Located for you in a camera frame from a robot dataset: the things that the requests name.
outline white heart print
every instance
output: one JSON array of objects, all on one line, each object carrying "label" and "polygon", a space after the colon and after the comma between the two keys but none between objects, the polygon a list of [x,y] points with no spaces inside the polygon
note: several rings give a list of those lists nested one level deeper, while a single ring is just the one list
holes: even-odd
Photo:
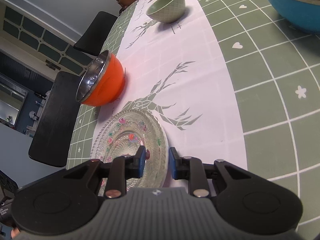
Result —
[{"label": "white heart print", "polygon": [[242,49],[243,46],[239,42],[236,42],[235,44],[232,45],[232,48],[233,49]]}]

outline dining table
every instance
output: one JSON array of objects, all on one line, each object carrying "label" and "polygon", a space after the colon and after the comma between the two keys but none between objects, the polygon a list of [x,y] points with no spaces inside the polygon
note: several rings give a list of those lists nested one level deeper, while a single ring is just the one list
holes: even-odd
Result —
[{"label": "dining table", "polygon": [[[90,159],[122,110],[151,112],[169,146],[203,163],[224,159],[294,192],[297,228],[320,231],[320,36],[304,33],[268,0],[185,0],[176,22],[150,19],[137,0],[102,50],[125,71],[124,91],[101,107],[81,105],[67,169]],[[169,176],[164,187],[185,186]]]}]

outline green bowl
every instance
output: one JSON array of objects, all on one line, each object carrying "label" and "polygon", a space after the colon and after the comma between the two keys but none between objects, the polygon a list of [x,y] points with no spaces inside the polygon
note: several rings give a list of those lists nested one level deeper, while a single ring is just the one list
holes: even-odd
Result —
[{"label": "green bowl", "polygon": [[186,10],[185,0],[156,0],[147,10],[147,15],[158,22],[172,23]]}]

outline green checkered tablecloth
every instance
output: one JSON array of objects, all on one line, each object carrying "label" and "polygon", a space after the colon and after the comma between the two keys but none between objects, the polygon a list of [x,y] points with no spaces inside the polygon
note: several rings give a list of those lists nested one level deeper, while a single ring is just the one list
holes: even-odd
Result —
[{"label": "green checkered tablecloth", "polygon": [[[298,233],[312,239],[320,231],[320,38],[296,30],[268,0],[198,2],[231,76],[248,170],[301,198]],[[117,53],[135,5],[118,18],[102,50]],[[98,113],[81,106],[67,168],[89,159]]]}]

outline white table runner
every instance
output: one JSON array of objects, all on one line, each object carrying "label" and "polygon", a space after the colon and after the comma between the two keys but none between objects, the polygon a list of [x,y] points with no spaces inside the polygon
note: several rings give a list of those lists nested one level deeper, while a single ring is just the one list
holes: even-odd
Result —
[{"label": "white table runner", "polygon": [[[120,99],[101,107],[93,141],[114,114],[148,108],[181,156],[225,159],[247,168],[236,97],[222,52],[197,0],[173,24],[146,16],[155,0],[139,0],[117,58],[126,69]],[[166,186],[181,183],[166,181]]]}]

